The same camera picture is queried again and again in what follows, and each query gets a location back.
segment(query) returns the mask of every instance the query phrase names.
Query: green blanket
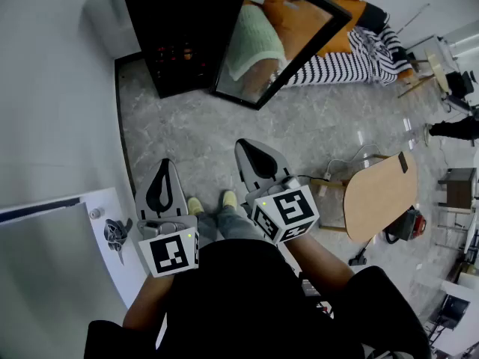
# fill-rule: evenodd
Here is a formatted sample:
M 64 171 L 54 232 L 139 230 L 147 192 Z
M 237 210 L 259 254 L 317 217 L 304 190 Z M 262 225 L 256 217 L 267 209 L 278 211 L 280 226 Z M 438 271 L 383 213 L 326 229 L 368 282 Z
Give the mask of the green blanket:
M 283 44 L 263 11 L 256 5 L 243 5 L 231 37 L 226 65 L 238 81 L 259 60 L 274 58 L 286 66 Z

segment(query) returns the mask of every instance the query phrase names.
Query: jeans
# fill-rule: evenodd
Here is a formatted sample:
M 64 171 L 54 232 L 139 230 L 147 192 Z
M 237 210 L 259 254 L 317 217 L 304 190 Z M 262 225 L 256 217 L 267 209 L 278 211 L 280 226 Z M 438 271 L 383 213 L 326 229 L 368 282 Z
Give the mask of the jeans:
M 200 248 L 214 242 L 219 232 L 225 239 L 257 239 L 266 241 L 253 224 L 237 213 L 230 206 L 225 206 L 215 219 L 202 212 L 198 217 L 198 232 L 200 233 Z
M 473 117 L 466 117 L 456 123 L 435 123 L 429 130 L 430 135 L 459 138 L 460 140 L 474 140 L 479 137 L 479 122 Z

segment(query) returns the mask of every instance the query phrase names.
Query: red object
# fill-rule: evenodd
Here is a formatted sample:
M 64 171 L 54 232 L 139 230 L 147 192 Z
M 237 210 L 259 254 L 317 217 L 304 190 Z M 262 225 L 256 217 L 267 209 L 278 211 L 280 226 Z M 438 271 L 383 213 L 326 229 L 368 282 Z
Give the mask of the red object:
M 422 236 L 426 230 L 426 218 L 422 215 L 418 215 L 416 222 L 414 223 L 414 229 L 412 229 L 412 238 Z

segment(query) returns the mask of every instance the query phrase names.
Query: mirror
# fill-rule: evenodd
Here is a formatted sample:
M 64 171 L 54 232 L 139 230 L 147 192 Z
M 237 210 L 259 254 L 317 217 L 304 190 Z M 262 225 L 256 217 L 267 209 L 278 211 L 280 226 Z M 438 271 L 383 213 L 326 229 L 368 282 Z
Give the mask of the mirror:
M 256 105 L 331 18 L 306 0 L 244 0 L 216 91 Z

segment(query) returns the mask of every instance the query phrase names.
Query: black shirt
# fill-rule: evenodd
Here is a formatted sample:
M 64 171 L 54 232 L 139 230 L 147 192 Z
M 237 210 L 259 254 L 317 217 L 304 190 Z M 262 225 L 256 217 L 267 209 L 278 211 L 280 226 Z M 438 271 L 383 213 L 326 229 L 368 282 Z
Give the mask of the black shirt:
M 342 293 L 327 299 L 335 313 L 331 319 L 305 301 L 298 278 L 269 243 L 214 242 L 200 250 L 200 262 L 199 269 L 175 275 L 158 350 L 156 337 L 95 321 L 85 358 L 363 358 L 361 343 L 430 358 L 421 324 L 377 267 L 360 271 Z

